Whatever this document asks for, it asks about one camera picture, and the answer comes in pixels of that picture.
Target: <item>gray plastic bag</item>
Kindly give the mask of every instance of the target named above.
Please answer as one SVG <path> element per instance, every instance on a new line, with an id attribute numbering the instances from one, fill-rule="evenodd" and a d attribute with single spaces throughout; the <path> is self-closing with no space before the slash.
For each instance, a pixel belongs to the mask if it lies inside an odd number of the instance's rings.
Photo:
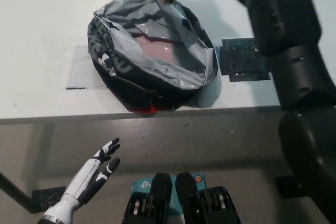
<path id="1" fill-rule="evenodd" d="M 131 82 L 151 93 L 152 103 L 161 96 L 181 104 L 186 97 L 181 100 L 171 92 L 187 91 L 190 97 L 217 74 L 208 36 L 177 1 L 114 0 L 94 13 L 88 41 L 93 63 L 112 91 L 121 84 L 108 79 L 123 79 L 126 86 Z M 175 108 L 176 102 L 168 107 Z"/>

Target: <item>floor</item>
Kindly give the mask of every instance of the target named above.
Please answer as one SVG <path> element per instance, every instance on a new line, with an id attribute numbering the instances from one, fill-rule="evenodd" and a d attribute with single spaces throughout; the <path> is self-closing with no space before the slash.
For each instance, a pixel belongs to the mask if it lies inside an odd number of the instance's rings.
<path id="1" fill-rule="evenodd" d="M 309 198 L 281 200 L 274 178 L 289 175 L 277 136 L 280 114 L 0 126 L 0 170 L 23 191 L 67 185 L 103 144 L 120 137 L 121 164 L 75 214 L 76 223 L 121 223 L 130 185 L 156 172 L 204 172 L 229 191 L 242 224 L 328 223 Z M 35 224 L 0 192 L 0 222 Z"/>

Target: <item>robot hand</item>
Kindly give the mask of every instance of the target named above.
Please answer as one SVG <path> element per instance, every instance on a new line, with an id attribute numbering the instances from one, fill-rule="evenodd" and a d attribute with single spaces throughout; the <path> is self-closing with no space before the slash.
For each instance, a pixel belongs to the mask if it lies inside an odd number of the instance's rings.
<path id="1" fill-rule="evenodd" d="M 118 142 L 119 138 L 110 141 L 86 161 L 69 184 L 60 202 L 49 208 L 38 224 L 72 224 L 74 212 L 89 202 L 118 167 L 120 159 L 115 158 L 97 175 L 99 166 L 110 160 L 110 155 L 120 147 Z"/>

